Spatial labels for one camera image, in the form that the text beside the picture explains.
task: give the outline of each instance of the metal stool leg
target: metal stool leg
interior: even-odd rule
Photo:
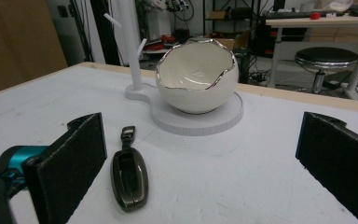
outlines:
[[[312,92],[319,93],[322,90],[322,85],[324,84],[324,70],[319,69],[319,72],[316,73],[315,80],[313,81]]]

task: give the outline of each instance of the table edge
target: table edge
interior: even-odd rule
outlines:
[[[84,66],[84,67],[119,72],[124,74],[131,73],[129,67],[115,66],[115,65],[102,64],[102,63],[80,63],[74,66]],[[142,77],[155,77],[155,71],[141,70],[141,74]],[[350,99],[315,95],[305,92],[278,90],[278,89],[240,84],[240,83],[238,84],[236,90],[251,93],[251,94],[256,94],[260,96],[283,99],[283,100],[290,100],[290,101],[296,101],[296,102],[313,104],[313,105],[332,106],[336,108],[358,111],[358,101],[354,101]]]
[[[307,18],[301,19],[281,19],[281,20],[266,20],[266,25],[269,25],[274,28],[280,27],[358,27],[358,17],[353,17],[353,20],[340,20],[339,17],[337,20],[335,18],[320,18],[317,21],[313,21]]]

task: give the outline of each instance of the white table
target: white table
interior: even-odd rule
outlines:
[[[239,85],[244,116],[232,129],[188,137],[159,129],[149,105],[128,100],[129,69],[83,63],[0,91],[0,155],[16,145],[47,146],[72,119],[103,114],[107,155],[69,223],[358,223],[295,158],[304,111],[348,122],[358,133],[358,101]],[[143,71],[153,84],[153,72]],[[136,126],[149,200],[124,213],[110,163],[124,126]],[[18,223],[36,223],[31,197],[10,201]]]
[[[358,17],[351,17],[348,14],[342,17],[329,17],[320,18],[319,20],[306,19],[285,19],[285,20],[266,20],[266,25],[272,28],[278,28],[277,38],[275,41],[274,55],[272,58],[271,73],[268,81],[268,87],[275,87],[275,76],[278,66],[279,52],[281,50],[281,38],[283,28],[296,28],[296,27],[358,27]],[[358,82],[358,64],[354,68],[348,85],[343,88],[345,93],[351,99],[358,100],[358,93],[356,86]]]

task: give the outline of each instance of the white ceramic bowl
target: white ceramic bowl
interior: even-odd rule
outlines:
[[[156,83],[170,105],[191,114],[222,105],[238,83],[234,54],[213,39],[189,40],[169,50],[158,62]]]

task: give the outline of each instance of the black key fob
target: black key fob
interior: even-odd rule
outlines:
[[[125,212],[144,206],[149,191],[144,159],[138,150],[131,147],[134,136],[134,126],[123,128],[123,148],[115,153],[111,167],[112,189]]]

